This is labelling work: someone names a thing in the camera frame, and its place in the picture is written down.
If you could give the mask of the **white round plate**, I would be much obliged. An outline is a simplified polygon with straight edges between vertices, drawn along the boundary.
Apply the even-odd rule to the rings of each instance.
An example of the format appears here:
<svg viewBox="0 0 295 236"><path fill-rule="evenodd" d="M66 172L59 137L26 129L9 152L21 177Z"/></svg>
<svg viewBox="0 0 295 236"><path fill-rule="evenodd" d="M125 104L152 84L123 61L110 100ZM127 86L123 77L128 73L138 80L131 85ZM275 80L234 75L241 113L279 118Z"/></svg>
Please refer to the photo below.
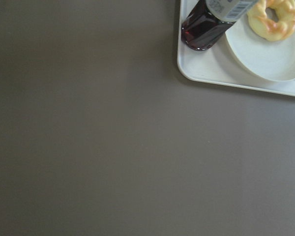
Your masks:
<svg viewBox="0 0 295 236"><path fill-rule="evenodd" d="M295 32L270 42L253 32L245 15L226 31L232 56L249 73L274 82L295 79Z"/></svg>

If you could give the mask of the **cream rabbit tray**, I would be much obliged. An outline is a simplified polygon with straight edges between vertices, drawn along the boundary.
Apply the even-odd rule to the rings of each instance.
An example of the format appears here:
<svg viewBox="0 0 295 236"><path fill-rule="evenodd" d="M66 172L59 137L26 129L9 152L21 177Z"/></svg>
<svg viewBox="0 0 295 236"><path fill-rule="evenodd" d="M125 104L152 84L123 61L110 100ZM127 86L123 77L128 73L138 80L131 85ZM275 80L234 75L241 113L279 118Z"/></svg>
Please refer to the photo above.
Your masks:
<svg viewBox="0 0 295 236"><path fill-rule="evenodd" d="M191 50L179 39L177 65L180 72L193 81L295 96L295 79L274 82L245 70L232 56L226 34L204 52Z"/></svg>

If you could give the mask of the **twisted glazed donut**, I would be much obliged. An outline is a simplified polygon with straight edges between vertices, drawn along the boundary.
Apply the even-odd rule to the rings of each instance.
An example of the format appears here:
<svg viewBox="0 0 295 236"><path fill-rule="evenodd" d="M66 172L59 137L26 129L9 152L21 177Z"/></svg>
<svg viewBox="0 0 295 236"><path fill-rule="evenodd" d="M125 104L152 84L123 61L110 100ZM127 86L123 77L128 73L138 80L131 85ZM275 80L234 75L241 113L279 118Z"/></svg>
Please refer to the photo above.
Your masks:
<svg viewBox="0 0 295 236"><path fill-rule="evenodd" d="M278 21L267 16L266 10L274 10ZM268 41L280 41L295 32L294 0L260 0L248 12L250 28Z"/></svg>

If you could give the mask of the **dark tea bottle on tray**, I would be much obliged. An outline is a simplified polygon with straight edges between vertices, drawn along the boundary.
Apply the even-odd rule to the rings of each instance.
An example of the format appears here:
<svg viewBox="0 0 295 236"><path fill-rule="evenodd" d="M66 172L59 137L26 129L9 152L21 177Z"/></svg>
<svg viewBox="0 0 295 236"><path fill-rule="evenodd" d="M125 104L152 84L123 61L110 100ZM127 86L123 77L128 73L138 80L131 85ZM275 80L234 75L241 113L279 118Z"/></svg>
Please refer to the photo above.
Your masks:
<svg viewBox="0 0 295 236"><path fill-rule="evenodd" d="M190 49L206 51L232 27L256 0L200 0L181 24L181 39Z"/></svg>

